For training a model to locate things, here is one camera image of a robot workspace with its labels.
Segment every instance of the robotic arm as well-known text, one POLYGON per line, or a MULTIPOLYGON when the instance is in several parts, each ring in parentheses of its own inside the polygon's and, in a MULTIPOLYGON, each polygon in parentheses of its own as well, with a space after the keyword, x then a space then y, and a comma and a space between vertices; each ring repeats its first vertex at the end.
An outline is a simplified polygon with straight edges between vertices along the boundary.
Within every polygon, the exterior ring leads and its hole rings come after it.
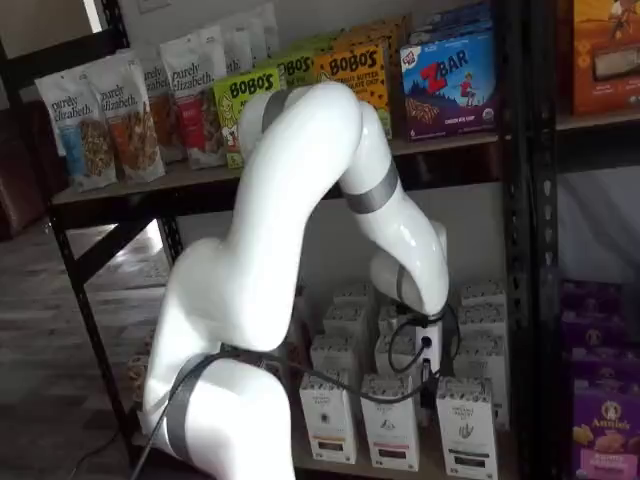
MULTIPOLYGON (((253 351, 282 343, 305 225, 336 181, 361 229, 380 247, 371 263, 376 288, 433 318, 447 299, 441 241, 402 189, 370 105, 331 82, 277 92, 247 104, 240 132, 243 151, 255 149, 229 234, 192 244, 169 279, 145 384, 147 432, 177 379, 221 342, 253 351)), ((426 329, 433 370, 440 364, 441 328, 426 329)), ((295 478, 289 403, 275 377, 223 359, 181 392, 156 446, 220 480, 256 478, 266 468, 271 478, 295 478)))

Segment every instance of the snack bag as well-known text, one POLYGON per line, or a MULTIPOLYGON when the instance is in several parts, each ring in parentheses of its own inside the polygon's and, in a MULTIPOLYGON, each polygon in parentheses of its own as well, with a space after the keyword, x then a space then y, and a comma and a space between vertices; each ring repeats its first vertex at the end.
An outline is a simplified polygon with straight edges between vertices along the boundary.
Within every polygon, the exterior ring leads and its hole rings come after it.
POLYGON ((144 72, 149 107, 162 161, 167 165, 182 160, 186 158, 186 152, 180 138, 178 108, 173 100, 167 71, 162 64, 158 48, 136 48, 136 54, 144 72))
POLYGON ((218 101, 222 136, 227 147, 227 165, 238 168, 244 165, 240 153, 238 122, 247 102, 255 95, 284 90, 287 83, 283 70, 278 67, 256 68, 252 72, 227 77, 213 84, 218 101))
POLYGON ((224 165, 220 122, 213 89, 227 75, 219 25, 160 45, 180 117, 191 168, 224 165))
POLYGON ((313 60, 313 72, 316 81, 344 83, 359 100, 371 104, 387 138, 391 138, 386 55, 383 42, 345 48, 317 55, 313 60))
POLYGON ((150 182, 164 175, 144 73, 135 53, 94 62, 87 76, 100 98, 126 179, 150 182))
POLYGON ((253 68, 251 37, 244 28, 222 27, 227 73, 248 72, 253 68))
POLYGON ((115 182, 111 139, 85 67, 40 78, 36 86, 60 134, 72 184, 83 191, 115 182))

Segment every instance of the wooden floor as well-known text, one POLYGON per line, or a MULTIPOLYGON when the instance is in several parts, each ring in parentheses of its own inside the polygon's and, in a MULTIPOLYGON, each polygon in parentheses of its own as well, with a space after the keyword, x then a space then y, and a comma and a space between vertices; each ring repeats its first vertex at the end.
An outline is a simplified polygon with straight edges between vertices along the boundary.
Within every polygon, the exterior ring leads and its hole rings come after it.
MULTIPOLYGON (((70 232, 76 255, 107 231, 70 232)), ((87 285, 125 398, 126 362, 155 324, 167 275, 152 224, 87 285)), ((55 239, 36 225, 0 243, 0 480, 65 480, 115 429, 55 239)), ((127 473, 118 441, 74 478, 127 473)))

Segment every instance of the black cable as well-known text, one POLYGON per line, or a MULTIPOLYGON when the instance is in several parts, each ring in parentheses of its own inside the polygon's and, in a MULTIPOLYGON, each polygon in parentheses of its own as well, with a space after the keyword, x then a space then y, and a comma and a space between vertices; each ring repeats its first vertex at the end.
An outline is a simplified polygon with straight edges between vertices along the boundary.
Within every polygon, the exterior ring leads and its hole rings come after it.
POLYGON ((67 480, 72 480, 76 476, 76 473, 78 473, 78 470, 80 470, 80 467, 82 466, 82 464, 86 462, 90 457, 93 457, 94 455, 98 455, 99 453, 102 453, 104 450, 109 448, 113 444, 113 442, 116 441, 116 438, 118 438, 119 434, 120 434, 120 430, 116 430, 115 433, 111 435, 111 437, 109 437, 109 440, 107 440, 102 445, 94 448, 93 450, 85 453, 82 457, 80 457, 80 460, 76 462, 75 466, 73 467, 73 470, 71 470, 71 473, 67 477, 67 480))
MULTIPOLYGON (((456 330, 457 330, 457 336, 458 336, 458 345, 456 347, 456 352, 453 355, 453 358, 455 358, 458 355, 458 352, 460 350, 460 343, 461 343, 461 336, 460 336, 460 325, 458 323, 458 318, 455 315, 455 312, 453 310, 453 308, 451 307, 451 305, 447 304, 447 307, 450 309, 451 313, 453 314, 455 320, 456 320, 456 330)), ((427 322, 427 326, 429 325, 435 325, 438 322, 440 322, 442 320, 442 318, 439 318, 437 320, 429 320, 427 322)), ((402 325, 399 325, 398 328, 396 328, 396 331, 394 331, 394 334, 397 333, 405 328, 407 325, 410 324, 416 324, 417 320, 412 319, 412 320, 408 320, 407 322, 405 322, 402 325)), ((391 351, 391 341, 389 342, 389 351, 391 351)), ((167 416, 167 411, 169 409, 169 406, 171 405, 171 401, 173 400, 174 396, 182 390, 184 382, 188 379, 191 378, 193 375, 202 372, 204 369, 206 369, 207 367, 209 367, 213 362, 215 362, 216 360, 220 360, 222 358, 237 358, 243 355, 247 355, 249 357, 255 357, 257 359, 267 359, 270 360, 272 362, 277 362, 283 366, 288 366, 289 368, 293 368, 294 370, 298 370, 299 372, 302 373, 306 373, 309 374, 311 376, 317 377, 321 380, 324 380, 325 382, 329 382, 332 383, 342 389, 344 389, 345 391, 356 395, 360 398, 363 398, 365 400, 369 400, 370 402, 373 403, 377 403, 380 405, 393 405, 396 403, 401 403, 404 402, 405 400, 419 394, 420 392, 422 392, 422 390, 429 388, 429 386, 432 384, 432 382, 430 381, 433 378, 438 378, 440 371, 436 371, 433 373, 433 375, 430 376, 429 379, 427 379, 424 382, 421 382, 420 385, 418 385, 417 387, 415 387, 413 390, 411 390, 410 392, 405 393, 404 395, 401 395, 399 397, 395 397, 395 398, 380 398, 380 397, 375 397, 373 395, 369 395, 368 393, 363 392, 360 389, 357 389, 355 387, 352 387, 351 385, 347 385, 346 383, 342 383, 339 380, 336 380, 335 378, 320 372, 318 370, 314 370, 312 368, 308 368, 305 367, 303 365, 300 365, 298 363, 295 362, 291 362, 289 360, 287 360, 286 358, 282 358, 278 355, 274 355, 271 353, 263 353, 263 352, 249 352, 249 351, 244 351, 244 350, 237 350, 237 351, 228 351, 228 352, 220 352, 220 353, 215 353, 215 354, 211 354, 211 355, 207 355, 205 358, 203 358, 202 360, 200 360, 198 363, 196 363, 189 371, 187 371, 187 373, 177 382, 177 384, 175 385, 175 387, 172 389, 172 391, 169 393, 169 396, 167 398, 167 404, 164 406, 164 408, 162 409, 162 412, 160 413, 160 417, 158 418, 158 421, 156 422, 155 426, 153 427, 153 430, 151 431, 151 434, 149 435, 149 438, 147 439, 147 443, 144 447, 144 450, 142 451, 142 454, 140 455, 140 458, 138 459, 138 463, 136 464, 135 469, 133 470, 133 473, 131 474, 130 480, 137 480, 138 477, 140 476, 140 472, 142 471, 142 468, 144 467, 144 463, 147 459, 147 457, 149 456, 149 452, 151 451, 151 447, 153 445, 153 439, 155 438, 155 436, 157 435, 158 431, 160 430, 160 427, 162 426, 162 422, 164 421, 165 417, 167 416)))

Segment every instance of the orange box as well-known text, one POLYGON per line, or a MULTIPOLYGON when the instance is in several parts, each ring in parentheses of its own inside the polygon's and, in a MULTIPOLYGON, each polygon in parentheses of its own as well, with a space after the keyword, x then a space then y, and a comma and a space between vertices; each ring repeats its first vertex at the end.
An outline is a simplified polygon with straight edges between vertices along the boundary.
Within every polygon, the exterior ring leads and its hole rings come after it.
POLYGON ((634 0, 575 0, 573 112, 640 106, 640 18, 634 0))
POLYGON ((371 104, 380 117, 387 138, 391 138, 386 55, 384 42, 353 46, 317 55, 313 61, 313 72, 318 82, 334 80, 344 83, 360 100, 371 104))

